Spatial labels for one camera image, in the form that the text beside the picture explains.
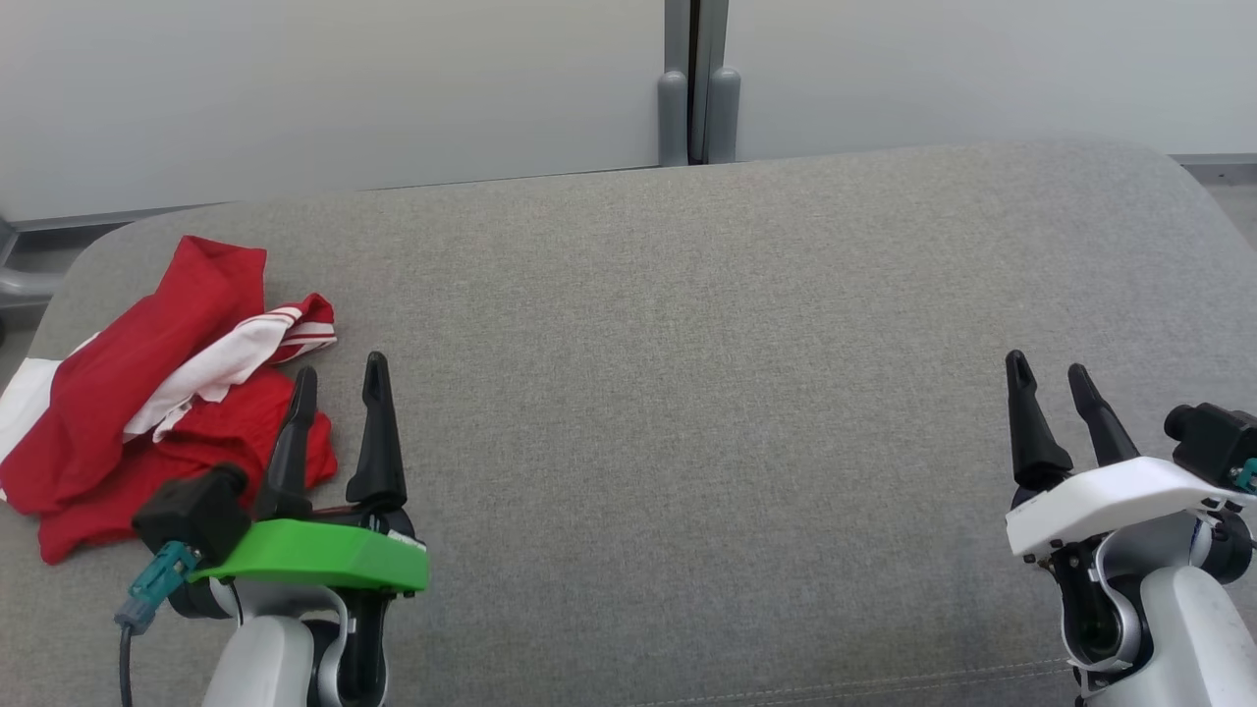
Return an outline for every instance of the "gray upholstered bench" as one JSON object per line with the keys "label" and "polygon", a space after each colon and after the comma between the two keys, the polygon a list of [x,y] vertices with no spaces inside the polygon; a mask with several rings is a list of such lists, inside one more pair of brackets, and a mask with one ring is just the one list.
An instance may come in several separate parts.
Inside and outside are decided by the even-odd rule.
{"label": "gray upholstered bench", "polygon": [[[181,234],[310,289],[352,463],[392,364],[430,591],[390,613],[396,704],[1063,706],[1057,595],[1009,556],[1003,355],[1080,467],[1066,366],[1135,442],[1257,408],[1257,253],[1172,161],[938,147],[212,206],[109,234],[33,355],[150,292]],[[316,504],[338,502],[348,473]],[[138,542],[40,564],[0,509],[5,704],[114,704]],[[1257,618],[1252,581],[1233,585]],[[136,703],[197,703],[231,626],[136,642]]]}

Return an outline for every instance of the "black cable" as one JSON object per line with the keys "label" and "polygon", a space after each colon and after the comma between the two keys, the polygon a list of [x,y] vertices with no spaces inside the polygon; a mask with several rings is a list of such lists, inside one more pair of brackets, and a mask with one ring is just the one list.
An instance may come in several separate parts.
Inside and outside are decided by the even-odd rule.
{"label": "black cable", "polygon": [[118,689],[122,691],[122,707],[131,704],[131,626],[122,626],[122,640],[118,643]]}
{"label": "black cable", "polygon": [[240,593],[235,589],[235,582],[228,582],[228,589],[231,590],[231,596],[236,600],[236,625],[244,624],[244,606],[240,605]]}

